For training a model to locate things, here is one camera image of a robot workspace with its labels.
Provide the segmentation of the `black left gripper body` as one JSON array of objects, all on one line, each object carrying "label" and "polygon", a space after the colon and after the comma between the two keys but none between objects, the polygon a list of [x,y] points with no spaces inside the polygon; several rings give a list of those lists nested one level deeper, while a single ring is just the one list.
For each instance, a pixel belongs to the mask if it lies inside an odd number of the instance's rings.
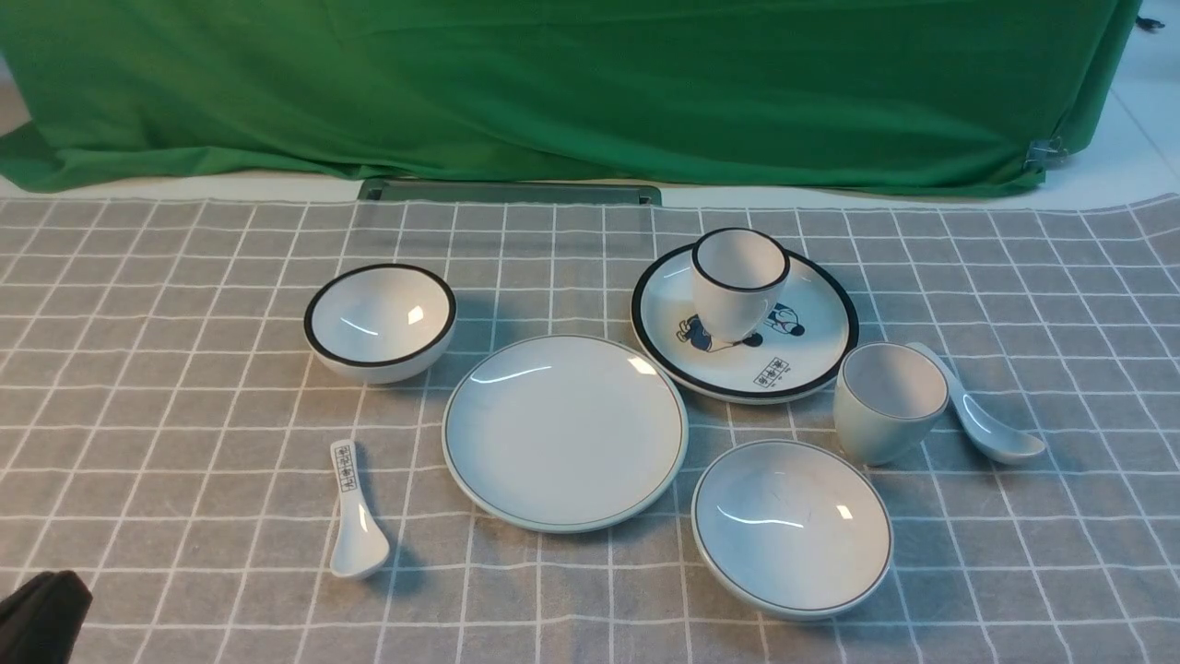
[{"label": "black left gripper body", "polygon": [[1,601],[1,660],[67,663],[92,600],[72,570],[32,577]]}]

